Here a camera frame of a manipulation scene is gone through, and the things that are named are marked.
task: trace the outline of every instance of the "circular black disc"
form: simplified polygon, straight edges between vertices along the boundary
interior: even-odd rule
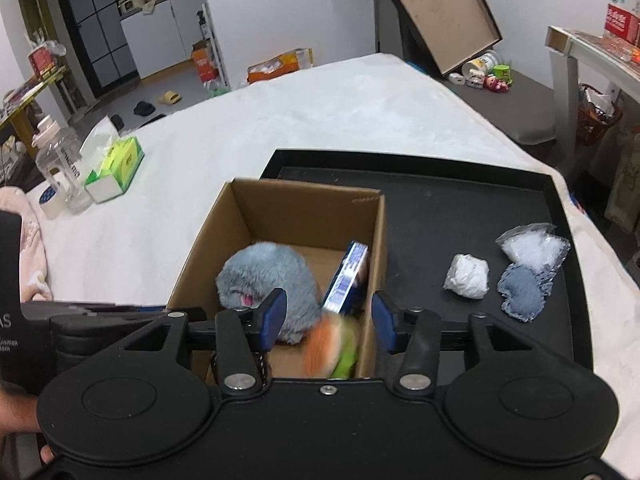
[[[209,389],[156,354],[116,351],[53,379],[38,421],[54,451],[95,465],[131,465],[174,452],[193,435],[209,415]]]
[[[603,380],[536,351],[481,360],[451,383],[444,409],[479,450],[540,465],[600,454],[618,420]]]

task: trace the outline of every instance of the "white table leg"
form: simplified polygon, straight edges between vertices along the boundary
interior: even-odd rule
[[[575,152],[575,131],[578,124],[578,62],[553,50],[551,75],[556,108],[556,143],[561,153],[558,170],[566,175],[571,171]]]

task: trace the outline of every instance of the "white tablecloth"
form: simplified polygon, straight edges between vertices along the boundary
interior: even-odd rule
[[[47,221],[30,193],[58,300],[164,304],[223,182],[258,177],[276,148],[403,153],[553,176],[589,303],[595,371],[620,422],[605,459],[640,476],[638,288],[564,180],[439,82],[382,54],[298,72],[203,102],[137,132],[146,153],[127,193]]]

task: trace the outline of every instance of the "blue fuzzy cloth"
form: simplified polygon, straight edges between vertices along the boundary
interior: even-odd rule
[[[522,322],[533,321],[545,307],[555,276],[556,273],[551,270],[536,273],[530,267],[511,264],[497,287],[498,292],[506,298],[502,311]]]
[[[318,322],[318,282],[305,259],[291,247],[259,242],[229,258],[216,278],[224,308],[257,308],[274,288],[287,293],[287,315],[278,339],[299,343]]]

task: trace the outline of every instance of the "large plastic bottle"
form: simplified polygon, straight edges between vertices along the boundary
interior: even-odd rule
[[[81,143],[76,131],[60,128],[51,116],[40,121],[38,130],[40,133],[33,137],[33,145],[40,150],[36,166],[56,193],[65,197],[71,212],[84,211],[94,201],[84,189],[89,167],[82,161]]]
[[[604,35],[615,54],[630,60],[632,47],[640,44],[640,0],[609,0]]]

